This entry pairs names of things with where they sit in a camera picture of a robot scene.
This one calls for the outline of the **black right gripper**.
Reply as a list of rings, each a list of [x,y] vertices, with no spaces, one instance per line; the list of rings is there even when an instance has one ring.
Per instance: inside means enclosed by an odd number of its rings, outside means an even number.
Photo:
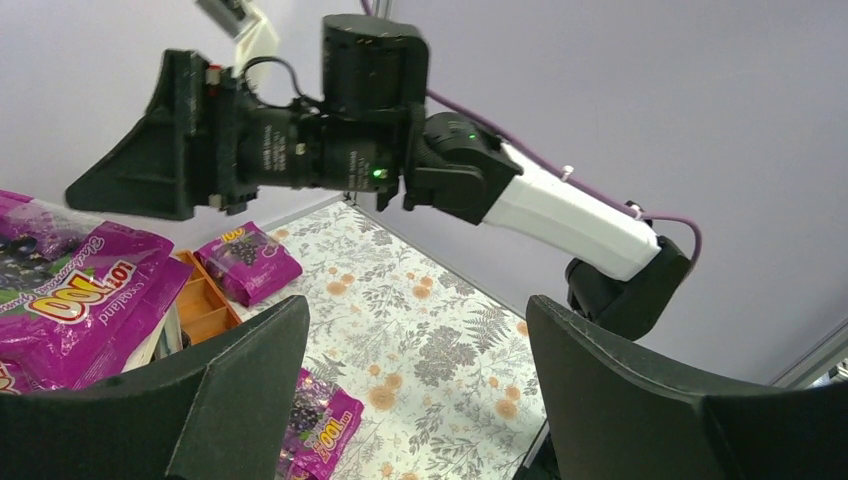
[[[265,101],[251,71],[283,67],[294,98]],[[200,158],[192,162],[198,199],[227,215],[247,209],[262,187],[325,189],[318,101],[301,89],[294,67],[258,55],[237,68],[208,64],[200,99],[208,118]],[[75,210],[184,221],[194,216],[188,181],[199,125],[199,54],[163,52],[157,84],[141,119],[105,156],[65,190]]]

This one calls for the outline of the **purple candy bag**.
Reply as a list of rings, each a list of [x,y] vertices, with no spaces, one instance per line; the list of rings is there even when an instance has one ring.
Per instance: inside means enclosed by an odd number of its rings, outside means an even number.
[[[299,278],[303,269],[284,245],[247,222],[194,252],[231,299],[250,308]]]
[[[157,234],[1,193],[1,391],[81,389],[149,362],[192,269]]]
[[[364,405],[333,382],[300,370],[278,479],[327,480],[361,424]]]

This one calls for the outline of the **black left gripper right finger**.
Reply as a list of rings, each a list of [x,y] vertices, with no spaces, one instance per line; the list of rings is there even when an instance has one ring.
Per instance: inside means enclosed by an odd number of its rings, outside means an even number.
[[[563,479],[843,479],[847,386],[710,373],[536,295],[526,322]]]

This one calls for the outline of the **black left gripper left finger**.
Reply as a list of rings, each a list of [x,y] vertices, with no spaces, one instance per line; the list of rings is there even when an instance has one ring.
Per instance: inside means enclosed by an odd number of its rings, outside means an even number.
[[[1,398],[5,479],[271,479],[305,353],[307,300],[81,390]]]

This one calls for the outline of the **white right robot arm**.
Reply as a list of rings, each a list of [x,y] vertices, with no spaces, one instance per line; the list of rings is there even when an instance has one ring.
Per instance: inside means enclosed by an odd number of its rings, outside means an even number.
[[[637,340],[692,268],[636,204],[615,205],[566,169],[536,164],[494,127],[452,107],[428,115],[429,48],[409,24],[364,14],[322,20],[321,99],[264,102],[249,71],[194,50],[163,53],[142,118],[65,192],[75,210],[184,221],[229,215],[263,187],[396,195],[473,225],[503,227],[572,256],[570,307]]]

